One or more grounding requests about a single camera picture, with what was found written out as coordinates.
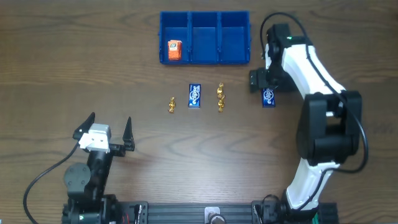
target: blue tray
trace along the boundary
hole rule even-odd
[[[182,41],[182,59],[169,61],[170,40]],[[166,65],[242,64],[250,61],[248,11],[160,12],[159,60]]]

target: orange packet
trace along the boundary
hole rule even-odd
[[[167,42],[169,46],[169,60],[181,60],[182,56],[182,41],[170,40]]]

